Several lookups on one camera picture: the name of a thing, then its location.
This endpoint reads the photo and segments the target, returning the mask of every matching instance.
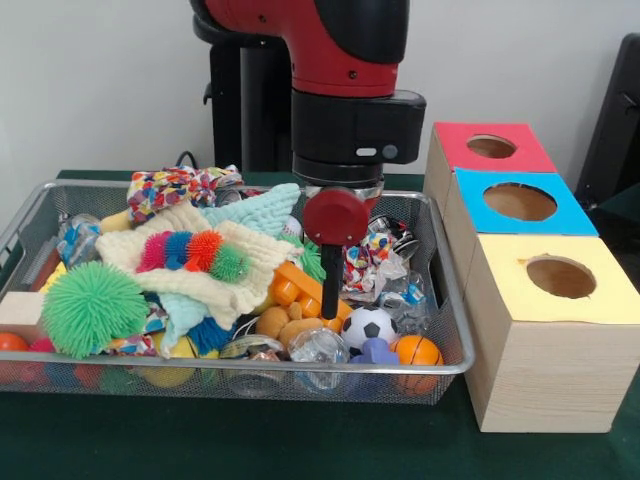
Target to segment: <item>shape sorter box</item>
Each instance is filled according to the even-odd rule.
[[[556,173],[456,168],[444,225],[463,291],[478,233],[598,235]]]
[[[442,123],[431,133],[424,193],[444,216],[455,169],[555,173],[556,168],[524,124]]]
[[[597,237],[478,236],[466,294],[483,432],[606,432],[640,363],[640,295]]]

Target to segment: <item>yellow ball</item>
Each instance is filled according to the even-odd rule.
[[[164,333],[151,335],[156,350],[160,348]],[[195,358],[191,345],[186,337],[181,337],[171,350],[171,358]],[[195,373],[195,368],[178,367],[140,367],[138,373],[151,385],[159,388],[174,388],[186,383]]]

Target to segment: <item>black cable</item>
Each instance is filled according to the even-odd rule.
[[[196,170],[199,170],[198,162],[196,161],[196,157],[194,157],[193,153],[191,153],[189,150],[185,150],[184,152],[182,152],[178,156],[178,161],[176,162],[176,167],[181,167],[185,158],[188,158],[189,160],[191,160],[191,165],[193,166],[193,168],[195,168]]]

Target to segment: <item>wire mesh basket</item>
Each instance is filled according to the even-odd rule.
[[[58,232],[60,215],[103,218],[124,210],[128,182],[57,180],[27,199],[0,236],[0,298],[28,291]],[[304,196],[293,211],[300,218]],[[474,360],[469,324],[434,202],[418,193],[385,192],[372,215],[405,222],[420,240],[411,268],[437,299],[428,337],[444,358],[441,366],[317,364],[249,360],[92,356],[0,352],[0,391],[264,398],[332,402],[433,405],[455,375]]]

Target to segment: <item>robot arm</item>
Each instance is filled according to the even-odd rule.
[[[384,163],[418,156],[426,102],[396,92],[409,0],[191,0],[196,33],[245,44],[281,37],[292,69],[293,172],[308,182],[304,228],[322,247],[322,314],[335,317],[342,246],[366,234]]]

